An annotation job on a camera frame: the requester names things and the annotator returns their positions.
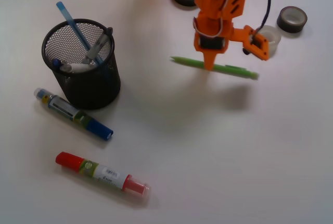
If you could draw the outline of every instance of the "blue pen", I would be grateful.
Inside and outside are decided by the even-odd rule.
[[[90,48],[91,48],[89,42],[87,41],[87,39],[82,34],[81,30],[76,25],[76,23],[74,22],[74,19],[69,14],[68,10],[65,8],[65,6],[63,5],[63,3],[62,2],[57,2],[57,7],[59,8],[59,10],[62,13],[63,17],[66,19],[68,25],[72,28],[72,30],[75,32],[76,36],[79,38],[79,40],[83,44],[83,46],[85,47],[85,49],[87,51],[89,51]],[[100,56],[97,55],[96,58],[95,58],[95,63],[97,65],[100,65],[102,62],[103,62],[103,59]]]

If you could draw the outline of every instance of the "orange object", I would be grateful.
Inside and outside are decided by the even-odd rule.
[[[217,54],[223,54],[228,49],[229,41],[243,42],[243,48],[256,55],[261,60],[269,59],[268,40],[256,34],[245,26],[235,29],[232,19],[241,16],[245,0],[195,0],[200,8],[194,19],[196,29],[194,46],[203,53],[205,69],[212,70]]]

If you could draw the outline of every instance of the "red marker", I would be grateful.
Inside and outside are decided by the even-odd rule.
[[[132,175],[119,173],[91,160],[61,152],[56,158],[56,163],[124,192],[130,192],[142,198],[149,196],[150,186],[148,184],[139,182]]]

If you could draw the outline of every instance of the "wire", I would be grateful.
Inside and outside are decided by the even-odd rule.
[[[229,0],[224,0],[223,4],[219,8],[219,10],[223,10],[225,8],[225,6],[228,4],[228,1]],[[207,38],[215,38],[215,37],[218,37],[223,31],[223,18],[221,17],[220,20],[219,20],[219,28],[220,29],[219,29],[219,32],[215,35],[207,35],[207,34],[202,33],[201,31],[199,31],[198,30],[198,21],[197,21],[196,18],[193,18],[193,27],[196,30],[196,32],[198,32],[199,35],[205,36]]]
[[[264,25],[265,25],[265,23],[266,23],[266,21],[267,21],[267,18],[268,18],[268,16],[269,16],[269,14],[270,14],[270,10],[271,10],[271,2],[272,2],[272,0],[268,0],[268,3],[267,3],[267,11],[266,11],[266,14],[265,14],[264,20],[262,21],[261,26],[260,26],[259,28],[257,28],[257,30],[255,31],[255,33],[254,33],[254,35],[253,35],[253,37],[252,37],[252,42],[251,42],[251,44],[253,44],[253,42],[254,42],[254,37],[255,37],[255,35],[256,35],[256,34],[262,29],[262,27],[264,27]]]

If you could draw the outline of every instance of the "pen holder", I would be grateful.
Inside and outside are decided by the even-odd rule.
[[[74,21],[91,46],[102,33],[108,34],[107,28],[98,22],[88,19]],[[102,63],[79,73],[63,72],[52,64],[54,59],[68,64],[80,64],[87,54],[66,21],[51,29],[44,39],[42,56],[45,64],[52,70],[68,101],[78,108],[103,108],[119,94],[120,78],[114,56],[114,39],[111,34],[108,36],[109,40],[98,53]]]

